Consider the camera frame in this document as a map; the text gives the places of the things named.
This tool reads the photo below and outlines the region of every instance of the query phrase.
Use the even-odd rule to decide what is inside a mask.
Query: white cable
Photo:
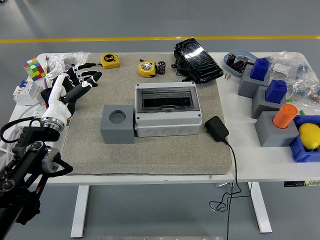
[[[28,111],[30,111],[31,109],[33,109],[35,106],[43,103],[44,100],[41,100],[33,105],[31,105],[30,107],[28,107],[19,117],[18,119],[21,119]],[[21,132],[22,129],[24,128],[23,126],[18,126],[18,123],[15,125],[15,129],[11,132],[8,140],[12,141],[14,139],[17,139]],[[14,143],[5,143],[3,141],[0,142],[0,169],[2,169],[4,166],[6,166],[10,161],[12,161],[13,159],[13,152],[12,149],[15,147],[16,142]]]
[[[21,119],[29,110],[33,109],[35,106],[37,106],[38,104],[43,103],[45,100],[41,100],[38,101],[37,103],[33,104],[32,106],[30,106],[28,109],[26,109],[19,117],[18,119]]]

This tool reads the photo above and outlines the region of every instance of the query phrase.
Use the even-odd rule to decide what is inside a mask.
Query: yellow tape measure
[[[101,63],[104,69],[113,69],[120,67],[118,56],[112,52],[108,52],[102,55]]]
[[[142,61],[138,67],[139,74],[145,78],[153,78],[157,74],[157,65],[154,61]]]

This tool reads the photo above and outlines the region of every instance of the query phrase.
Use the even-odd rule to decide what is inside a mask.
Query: gray block
[[[299,135],[294,121],[285,129],[276,127],[272,119],[277,113],[264,111],[254,124],[261,147],[287,147]]]
[[[104,105],[100,132],[105,144],[134,144],[134,106]]]
[[[259,86],[268,87],[270,84],[270,71],[268,71],[263,81],[250,78],[251,70],[254,66],[247,65],[242,75],[238,95],[253,98]]]
[[[251,105],[251,118],[258,119],[262,112],[267,111],[279,111],[282,105],[286,101],[286,97],[283,97],[280,103],[266,101],[266,90],[268,87],[259,86],[252,99]]]

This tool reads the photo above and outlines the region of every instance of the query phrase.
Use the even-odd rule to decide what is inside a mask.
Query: rubik's cube
[[[33,81],[43,78],[46,73],[36,58],[23,63],[23,67]]]

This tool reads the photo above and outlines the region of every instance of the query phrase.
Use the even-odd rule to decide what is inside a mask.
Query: table leg
[[[260,233],[272,233],[264,198],[262,196],[260,185],[258,182],[252,183],[251,198],[253,202],[256,219],[258,221]]]
[[[83,236],[89,187],[90,186],[79,186],[78,188],[70,238],[82,238]]]

